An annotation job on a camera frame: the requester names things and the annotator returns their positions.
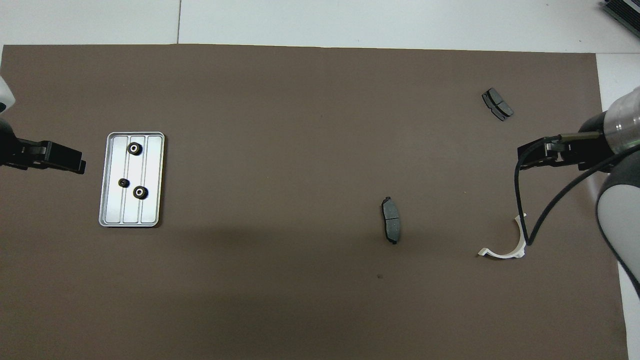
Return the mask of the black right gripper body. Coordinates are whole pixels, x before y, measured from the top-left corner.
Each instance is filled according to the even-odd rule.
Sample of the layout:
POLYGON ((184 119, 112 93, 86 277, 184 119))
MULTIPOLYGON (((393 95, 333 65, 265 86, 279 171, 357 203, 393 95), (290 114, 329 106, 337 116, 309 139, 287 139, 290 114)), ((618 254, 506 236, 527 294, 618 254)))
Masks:
POLYGON ((541 137, 532 142, 532 167, 578 166, 580 169, 603 160, 609 154, 604 135, 600 131, 563 133, 541 137), (547 159, 547 143, 562 141, 567 146, 565 163, 551 163, 547 159))

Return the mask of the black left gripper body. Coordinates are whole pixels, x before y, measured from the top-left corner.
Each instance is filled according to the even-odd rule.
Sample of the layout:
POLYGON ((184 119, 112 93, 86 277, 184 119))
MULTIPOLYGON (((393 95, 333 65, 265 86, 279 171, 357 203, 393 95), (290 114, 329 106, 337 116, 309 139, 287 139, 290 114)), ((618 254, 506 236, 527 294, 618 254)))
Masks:
POLYGON ((60 147, 52 141, 31 141, 17 137, 6 120, 0 121, 0 165, 27 171, 28 169, 62 168, 60 147), (43 142, 45 158, 40 162, 29 163, 23 157, 23 142, 43 142))

